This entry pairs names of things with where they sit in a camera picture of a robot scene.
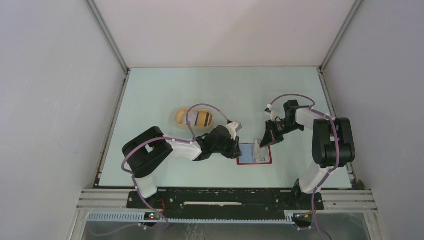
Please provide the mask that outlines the red card holder wallet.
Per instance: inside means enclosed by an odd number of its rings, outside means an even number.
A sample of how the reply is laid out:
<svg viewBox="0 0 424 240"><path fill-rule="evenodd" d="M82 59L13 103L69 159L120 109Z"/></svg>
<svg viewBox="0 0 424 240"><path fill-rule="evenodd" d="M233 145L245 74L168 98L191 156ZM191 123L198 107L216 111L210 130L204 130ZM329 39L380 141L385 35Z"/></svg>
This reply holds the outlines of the red card holder wallet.
<svg viewBox="0 0 424 240"><path fill-rule="evenodd" d="M236 164L238 166L254 166L254 165L271 165L273 163L272 152L270 147L261 148L264 150L264 158L255 158L254 143L243 143L240 144L241 156L236 159Z"/></svg>

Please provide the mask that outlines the beige oval tray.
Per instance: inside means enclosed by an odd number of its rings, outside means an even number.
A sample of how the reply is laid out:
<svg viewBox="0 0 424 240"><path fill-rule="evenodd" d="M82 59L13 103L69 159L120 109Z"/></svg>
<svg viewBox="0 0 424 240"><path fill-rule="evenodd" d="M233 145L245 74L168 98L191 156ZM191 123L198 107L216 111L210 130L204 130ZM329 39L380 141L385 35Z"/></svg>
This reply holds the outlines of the beige oval tray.
<svg viewBox="0 0 424 240"><path fill-rule="evenodd" d="M174 115L174 122L177 126L188 128L189 121L193 130L208 130L213 126L214 114L204 108L193 108L187 114L189 107L178 108Z"/></svg>

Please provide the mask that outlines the white numbered card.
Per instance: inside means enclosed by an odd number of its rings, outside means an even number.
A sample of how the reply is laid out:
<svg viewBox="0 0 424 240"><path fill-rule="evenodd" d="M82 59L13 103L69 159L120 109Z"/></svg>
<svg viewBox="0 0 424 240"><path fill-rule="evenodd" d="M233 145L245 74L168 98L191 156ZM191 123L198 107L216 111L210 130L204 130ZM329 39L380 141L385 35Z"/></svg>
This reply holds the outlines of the white numbered card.
<svg viewBox="0 0 424 240"><path fill-rule="evenodd" d="M269 152L262 151L259 155L257 155L257 158L255 159L255 161L258 164L268 164L271 161L269 157Z"/></svg>

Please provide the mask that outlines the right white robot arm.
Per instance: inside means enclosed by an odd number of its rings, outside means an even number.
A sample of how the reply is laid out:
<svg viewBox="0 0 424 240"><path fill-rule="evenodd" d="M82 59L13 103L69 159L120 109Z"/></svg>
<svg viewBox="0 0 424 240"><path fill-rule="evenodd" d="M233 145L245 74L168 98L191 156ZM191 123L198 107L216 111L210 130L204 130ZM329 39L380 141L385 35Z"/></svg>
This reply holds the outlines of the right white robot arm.
<svg viewBox="0 0 424 240"><path fill-rule="evenodd" d="M262 140L254 153L260 149L281 143L284 136L293 131L312 131L311 154L313 162L306 174L297 179L291 194L291 204L304 209L311 202L311 196L317 194L329 176L339 168L354 161L356 150L351 122L348 118L335 118L315 110L313 106L299 105L297 100L284 104L284 118L268 104L265 113L270 119L265 123Z"/></svg>

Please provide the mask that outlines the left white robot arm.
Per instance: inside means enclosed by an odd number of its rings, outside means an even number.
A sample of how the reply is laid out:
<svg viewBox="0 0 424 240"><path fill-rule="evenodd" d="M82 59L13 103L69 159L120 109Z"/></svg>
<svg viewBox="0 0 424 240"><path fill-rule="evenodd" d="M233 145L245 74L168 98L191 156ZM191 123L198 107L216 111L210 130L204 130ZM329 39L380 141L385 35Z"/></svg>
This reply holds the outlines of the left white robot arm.
<svg viewBox="0 0 424 240"><path fill-rule="evenodd" d="M168 157L200 162L213 154L220 154L227 159L236 159L242 156L237 135L241 128L239 122L229 121L210 133L188 140L165 135L158 126L153 126L123 146L121 168L132 176L140 193L138 201L145 208L153 208L158 202L153 172Z"/></svg>

